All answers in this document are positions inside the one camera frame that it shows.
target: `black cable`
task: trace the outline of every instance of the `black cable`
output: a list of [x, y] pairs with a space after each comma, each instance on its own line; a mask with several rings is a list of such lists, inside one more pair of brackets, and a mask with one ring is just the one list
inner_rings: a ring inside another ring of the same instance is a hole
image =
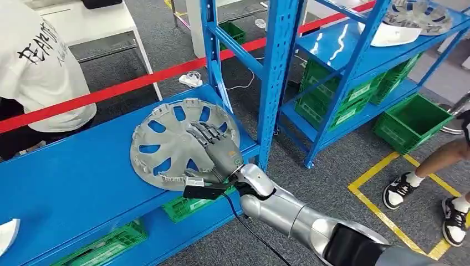
[[254, 235], [256, 238], [258, 238], [259, 241], [261, 241], [266, 247], [268, 247], [272, 252], [274, 252], [274, 254], [276, 254], [284, 263], [285, 265], [287, 266], [291, 266], [290, 263], [284, 259], [284, 257], [282, 257], [281, 254], [279, 254], [279, 252], [277, 252], [273, 247], [271, 247], [266, 241], [264, 241], [263, 238], [261, 238], [260, 236], [258, 236], [255, 232], [253, 232], [253, 230], [247, 225], [245, 224], [244, 221], [242, 221], [242, 219], [240, 219], [240, 217], [238, 216], [237, 212], [235, 211], [235, 207], [233, 206], [233, 203], [232, 203], [232, 200], [227, 196], [227, 194], [225, 193], [222, 193], [222, 196], [224, 196], [227, 200], [228, 200], [228, 203], [230, 204], [230, 208], [232, 209], [232, 212], [233, 212], [233, 215], [235, 215], [235, 218], [243, 225], [245, 226], [245, 228], [252, 234]]

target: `silver robotic arm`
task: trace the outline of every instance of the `silver robotic arm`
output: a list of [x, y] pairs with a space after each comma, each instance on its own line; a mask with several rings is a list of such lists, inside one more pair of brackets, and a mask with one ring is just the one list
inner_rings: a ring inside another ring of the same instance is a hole
[[410, 249], [391, 246], [361, 224], [333, 218], [306, 206], [258, 166], [238, 163], [241, 153], [217, 128], [204, 123], [193, 127], [189, 132], [205, 147], [209, 157], [216, 159], [214, 174], [219, 179], [228, 178], [229, 183], [208, 184], [204, 178], [188, 177], [185, 197], [215, 199], [234, 184], [247, 216], [299, 241], [329, 266], [445, 266]]

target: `white t-shirt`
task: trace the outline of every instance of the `white t-shirt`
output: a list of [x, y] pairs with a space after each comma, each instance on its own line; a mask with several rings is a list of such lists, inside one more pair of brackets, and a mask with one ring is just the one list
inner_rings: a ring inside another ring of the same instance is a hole
[[[24, 112], [90, 94], [80, 65], [54, 27], [18, 0], [0, 0], [0, 97], [17, 100]], [[78, 129], [96, 105], [29, 125], [40, 132]]]

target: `person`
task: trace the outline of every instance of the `person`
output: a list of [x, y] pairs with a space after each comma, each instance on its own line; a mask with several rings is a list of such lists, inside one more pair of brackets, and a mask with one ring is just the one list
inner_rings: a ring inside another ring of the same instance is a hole
[[[79, 63], [54, 27], [19, 0], [0, 1], [0, 120], [90, 93]], [[0, 157], [52, 142], [92, 123], [96, 105], [0, 134]]]
[[[461, 160], [470, 160], [470, 110], [457, 116], [462, 119], [465, 138], [453, 140], [438, 148], [413, 172], [407, 172], [395, 179], [384, 189], [383, 201], [387, 208], [397, 209], [405, 203], [411, 193], [419, 188], [428, 175], [453, 165]], [[444, 239], [455, 247], [460, 247], [467, 233], [466, 216], [470, 208], [470, 192], [460, 197], [442, 200]]]

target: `white plug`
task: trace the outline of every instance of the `white plug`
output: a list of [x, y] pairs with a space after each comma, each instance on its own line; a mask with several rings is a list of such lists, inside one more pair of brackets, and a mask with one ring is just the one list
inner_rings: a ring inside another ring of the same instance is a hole
[[201, 75], [195, 71], [189, 72], [187, 75], [181, 76], [178, 81], [182, 84], [188, 85], [191, 88], [199, 87], [202, 85]]

